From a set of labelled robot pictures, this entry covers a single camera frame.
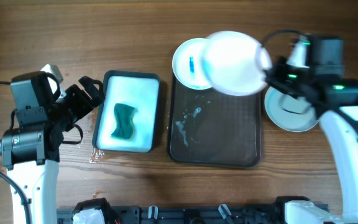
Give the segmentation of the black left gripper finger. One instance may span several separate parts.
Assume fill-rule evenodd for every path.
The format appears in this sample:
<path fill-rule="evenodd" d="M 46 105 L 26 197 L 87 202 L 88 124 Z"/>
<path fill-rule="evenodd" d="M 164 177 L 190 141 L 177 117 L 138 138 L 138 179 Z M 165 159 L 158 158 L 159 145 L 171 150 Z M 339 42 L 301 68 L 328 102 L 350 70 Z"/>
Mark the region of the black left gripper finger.
<path fill-rule="evenodd" d="M 90 77 L 83 76 L 78 81 L 92 100 L 105 99 L 103 83 L 100 80 L 95 80 Z"/>
<path fill-rule="evenodd" d="M 82 98 L 80 100 L 80 110 L 83 114 L 88 114 L 97 108 L 100 104 L 104 102 L 104 98 L 95 97 L 95 98 Z"/>

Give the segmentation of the green yellow sponge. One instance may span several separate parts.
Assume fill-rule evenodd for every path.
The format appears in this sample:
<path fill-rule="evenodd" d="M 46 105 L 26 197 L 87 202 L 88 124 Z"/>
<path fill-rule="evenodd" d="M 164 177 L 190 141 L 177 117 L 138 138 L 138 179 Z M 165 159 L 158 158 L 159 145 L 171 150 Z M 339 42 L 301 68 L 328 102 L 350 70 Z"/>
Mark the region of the green yellow sponge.
<path fill-rule="evenodd" d="M 122 103 L 117 103 L 114 106 L 116 128 L 111 134 L 112 138 L 129 141 L 134 137 L 135 126 L 133 117 L 136 111 L 135 107 Z"/>

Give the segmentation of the white plate with blue smear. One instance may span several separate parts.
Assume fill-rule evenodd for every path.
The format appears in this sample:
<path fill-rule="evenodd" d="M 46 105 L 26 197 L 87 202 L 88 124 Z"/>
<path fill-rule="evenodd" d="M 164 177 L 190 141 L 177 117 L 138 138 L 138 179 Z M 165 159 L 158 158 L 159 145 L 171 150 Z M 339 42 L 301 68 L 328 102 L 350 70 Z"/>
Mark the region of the white plate with blue smear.
<path fill-rule="evenodd" d="M 215 90 L 226 95 L 249 96 L 267 86 L 264 70 L 272 67 L 272 61 L 253 37 L 220 31 L 207 36 L 201 51 L 201 67 Z"/>

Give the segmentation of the white plate with blue streak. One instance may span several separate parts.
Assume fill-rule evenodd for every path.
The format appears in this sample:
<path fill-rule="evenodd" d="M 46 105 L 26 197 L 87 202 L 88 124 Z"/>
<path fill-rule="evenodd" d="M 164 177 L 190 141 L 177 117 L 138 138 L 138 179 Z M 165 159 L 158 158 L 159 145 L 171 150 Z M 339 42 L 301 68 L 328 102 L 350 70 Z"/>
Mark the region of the white plate with blue streak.
<path fill-rule="evenodd" d="M 207 39 L 194 38 L 182 43 L 173 54 L 172 70 L 176 79 L 187 88 L 207 90 L 211 84 L 201 66 L 202 51 Z"/>

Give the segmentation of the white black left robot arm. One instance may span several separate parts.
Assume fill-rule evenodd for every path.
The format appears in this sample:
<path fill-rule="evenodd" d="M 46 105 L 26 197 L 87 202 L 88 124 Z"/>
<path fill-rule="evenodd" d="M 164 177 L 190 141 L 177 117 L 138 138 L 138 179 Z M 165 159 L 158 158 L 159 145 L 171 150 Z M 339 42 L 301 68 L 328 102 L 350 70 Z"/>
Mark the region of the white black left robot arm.
<path fill-rule="evenodd" d="M 56 189 L 65 132 L 104 101 L 103 83 L 83 76 L 61 95 L 52 90 L 51 73 L 32 72 L 11 80 L 18 128 L 0 140 L 14 206 L 14 223 L 56 223 Z"/>

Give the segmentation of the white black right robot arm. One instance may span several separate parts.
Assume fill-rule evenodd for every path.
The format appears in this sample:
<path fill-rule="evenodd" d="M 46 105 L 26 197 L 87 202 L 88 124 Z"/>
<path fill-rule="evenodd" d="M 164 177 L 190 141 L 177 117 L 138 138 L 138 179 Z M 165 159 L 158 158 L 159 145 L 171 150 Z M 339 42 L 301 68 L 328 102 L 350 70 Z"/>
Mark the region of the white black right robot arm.
<path fill-rule="evenodd" d="M 358 80 L 343 77 L 340 57 L 300 60 L 281 57 L 263 69 L 266 82 L 290 96 L 304 97 L 319 119 L 333 152 L 343 209 L 336 216 L 306 200 L 284 204 L 285 223 L 358 223 Z"/>

